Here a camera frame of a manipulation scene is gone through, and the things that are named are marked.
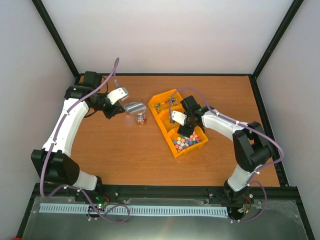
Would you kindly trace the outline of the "silver metal scoop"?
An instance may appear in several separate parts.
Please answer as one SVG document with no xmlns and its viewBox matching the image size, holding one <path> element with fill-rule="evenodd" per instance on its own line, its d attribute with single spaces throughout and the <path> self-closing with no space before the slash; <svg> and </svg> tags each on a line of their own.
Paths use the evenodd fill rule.
<svg viewBox="0 0 320 240">
<path fill-rule="evenodd" d="M 124 105 L 124 110 L 128 114 L 136 114 L 144 112 L 147 107 L 139 101 L 129 102 Z"/>
</svg>

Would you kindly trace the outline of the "yellow three-compartment bin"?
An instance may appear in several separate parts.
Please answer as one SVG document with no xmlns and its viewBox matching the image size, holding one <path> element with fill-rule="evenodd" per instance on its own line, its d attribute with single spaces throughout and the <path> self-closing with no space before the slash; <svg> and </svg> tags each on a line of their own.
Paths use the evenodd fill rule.
<svg viewBox="0 0 320 240">
<path fill-rule="evenodd" d="M 152 96 L 148 102 L 148 106 L 149 106 L 151 113 L 152 113 L 157 125 L 159 126 L 159 128 L 162 132 L 162 135 L 163 135 L 165 141 L 167 142 L 173 156 L 175 158 L 177 158 L 180 156 L 184 156 L 191 151 L 201 149 L 202 147 L 204 147 L 205 143 L 207 143 L 209 141 L 209 139 L 207 138 L 207 136 L 203 132 L 203 130 L 197 126 L 197 127 L 195 127 L 194 132 L 200 137 L 201 142 L 197 143 L 193 146 L 190 146 L 189 148 L 184 149 L 182 151 L 176 150 L 176 148 L 174 147 L 174 144 L 173 144 L 173 140 L 180 135 L 180 134 L 178 134 L 178 128 L 179 128 L 180 124 L 177 122 L 174 122 L 174 123 L 170 122 L 169 110 L 183 112 L 184 109 L 183 109 L 182 105 L 180 104 L 180 102 L 183 100 L 183 98 L 180 95 L 180 93 L 175 93 L 175 91 L 176 91 L 176 89 L 174 88 L 169 91 L 162 92 L 162 93 L 159 93 L 159 94 Z M 154 108 L 155 104 L 167 101 L 169 98 L 176 98 L 178 104 L 173 105 L 173 104 L 167 103 L 167 104 L 163 104 L 159 109 Z"/>
</svg>

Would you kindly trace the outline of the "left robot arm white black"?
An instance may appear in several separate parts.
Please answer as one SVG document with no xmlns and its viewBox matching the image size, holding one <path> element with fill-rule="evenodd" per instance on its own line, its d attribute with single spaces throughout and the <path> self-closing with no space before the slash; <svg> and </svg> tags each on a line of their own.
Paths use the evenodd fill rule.
<svg viewBox="0 0 320 240">
<path fill-rule="evenodd" d="M 58 121 L 41 149 L 31 153 L 32 163 L 40 177 L 40 194 L 44 194 L 44 183 L 56 183 L 64 188 L 71 186 L 86 190 L 92 201 L 103 198 L 104 188 L 99 176 L 86 173 L 71 158 L 72 146 L 81 122 L 90 109 L 102 112 L 107 119 L 124 113 L 121 101 L 129 95 L 125 87 L 116 85 L 110 92 L 101 93 L 108 77 L 87 71 L 83 81 L 71 85 L 65 92 L 64 102 Z"/>
</svg>

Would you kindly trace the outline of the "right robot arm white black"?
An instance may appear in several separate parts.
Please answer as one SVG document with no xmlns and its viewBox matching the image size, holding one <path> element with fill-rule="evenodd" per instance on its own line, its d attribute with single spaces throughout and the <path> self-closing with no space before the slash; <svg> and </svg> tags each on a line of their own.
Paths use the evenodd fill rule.
<svg viewBox="0 0 320 240">
<path fill-rule="evenodd" d="M 179 123 L 180 135 L 189 137 L 200 127 L 214 130 L 232 141 L 236 167 L 225 181 L 223 191 L 228 202 L 235 202 L 252 176 L 273 156 L 262 126 L 256 121 L 238 123 L 210 106 L 200 106 L 192 95 L 180 103 L 183 112 L 172 110 L 169 114 L 171 122 Z"/>
</svg>

